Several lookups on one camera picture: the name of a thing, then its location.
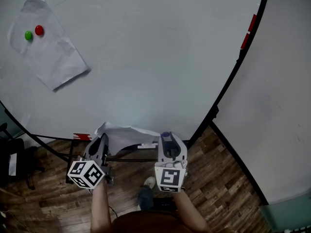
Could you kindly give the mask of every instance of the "red object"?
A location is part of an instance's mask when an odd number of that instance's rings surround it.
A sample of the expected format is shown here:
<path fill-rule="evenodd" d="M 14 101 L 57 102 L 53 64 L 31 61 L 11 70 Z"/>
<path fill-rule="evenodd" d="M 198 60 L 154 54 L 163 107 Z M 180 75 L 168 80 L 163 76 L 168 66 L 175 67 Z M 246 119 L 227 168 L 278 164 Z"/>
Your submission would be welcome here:
<path fill-rule="evenodd" d="M 243 44 L 241 46 L 241 49 L 244 49 L 246 43 L 247 43 L 247 40 L 248 40 L 248 37 L 249 37 L 249 33 L 246 34 L 245 38 L 244 38 L 244 41 L 243 41 Z"/>
<path fill-rule="evenodd" d="M 90 141 L 92 138 L 89 137 L 89 134 L 79 134 L 79 133 L 74 133 L 76 136 L 73 137 L 73 139 L 79 139 L 83 141 Z"/>
<path fill-rule="evenodd" d="M 254 23 L 255 23 L 255 20 L 256 20 L 256 15 L 253 15 L 253 18 L 252 18 L 252 21 L 251 21 L 251 25 L 249 25 L 249 29 L 248 29 L 249 32 L 252 31 Z"/>
<path fill-rule="evenodd" d="M 35 28 L 35 34 L 36 35 L 42 35 L 44 32 L 43 27 L 41 25 L 36 26 Z"/>

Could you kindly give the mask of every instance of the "red magnet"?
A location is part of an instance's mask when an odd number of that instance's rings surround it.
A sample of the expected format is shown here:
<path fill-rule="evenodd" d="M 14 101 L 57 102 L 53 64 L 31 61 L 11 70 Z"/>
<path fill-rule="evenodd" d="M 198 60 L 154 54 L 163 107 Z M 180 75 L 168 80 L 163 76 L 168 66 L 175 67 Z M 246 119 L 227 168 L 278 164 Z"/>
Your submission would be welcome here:
<path fill-rule="evenodd" d="M 36 35 L 42 35 L 43 34 L 43 27 L 41 25 L 36 26 L 35 34 Z"/>

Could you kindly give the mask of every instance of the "white paper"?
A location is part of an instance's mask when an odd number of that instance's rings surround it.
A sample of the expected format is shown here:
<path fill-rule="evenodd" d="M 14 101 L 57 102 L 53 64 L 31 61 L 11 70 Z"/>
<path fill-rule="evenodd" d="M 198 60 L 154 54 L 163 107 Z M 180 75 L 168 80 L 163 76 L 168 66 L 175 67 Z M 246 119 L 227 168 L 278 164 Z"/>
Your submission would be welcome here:
<path fill-rule="evenodd" d="M 37 25 L 43 27 L 43 36 L 35 34 Z M 25 39 L 27 30 L 33 33 L 32 41 Z M 11 24 L 8 40 L 22 54 L 35 76 L 51 90 L 88 70 L 44 0 L 26 0 Z"/>
<path fill-rule="evenodd" d="M 11 154 L 9 163 L 10 176 L 16 176 L 16 160 L 17 160 L 17 153 Z"/>
<path fill-rule="evenodd" d="M 159 133 L 133 128 L 131 126 L 114 126 L 109 122 L 104 122 L 96 131 L 95 134 L 101 137 L 104 133 L 109 139 L 109 152 L 111 155 L 116 155 L 121 149 L 134 144 L 152 144 Z"/>

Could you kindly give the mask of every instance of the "human arm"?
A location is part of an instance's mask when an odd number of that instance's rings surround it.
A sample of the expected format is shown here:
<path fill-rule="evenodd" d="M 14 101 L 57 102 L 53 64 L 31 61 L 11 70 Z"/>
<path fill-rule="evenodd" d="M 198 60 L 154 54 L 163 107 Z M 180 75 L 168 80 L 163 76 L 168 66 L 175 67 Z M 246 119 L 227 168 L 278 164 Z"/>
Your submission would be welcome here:
<path fill-rule="evenodd" d="M 173 194 L 178 213 L 183 223 L 195 233 L 212 233 L 209 225 L 194 207 L 188 195 L 182 190 Z"/>
<path fill-rule="evenodd" d="M 107 182 L 103 179 L 93 190 L 91 233 L 111 233 Z"/>

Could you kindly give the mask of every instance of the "brown shirt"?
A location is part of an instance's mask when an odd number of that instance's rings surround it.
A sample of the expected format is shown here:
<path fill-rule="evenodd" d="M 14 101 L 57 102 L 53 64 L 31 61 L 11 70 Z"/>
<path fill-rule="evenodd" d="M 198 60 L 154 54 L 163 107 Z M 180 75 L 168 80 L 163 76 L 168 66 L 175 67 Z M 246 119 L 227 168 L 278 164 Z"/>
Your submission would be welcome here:
<path fill-rule="evenodd" d="M 166 211 L 137 211 L 112 223 L 113 233 L 193 233 L 177 214 Z"/>

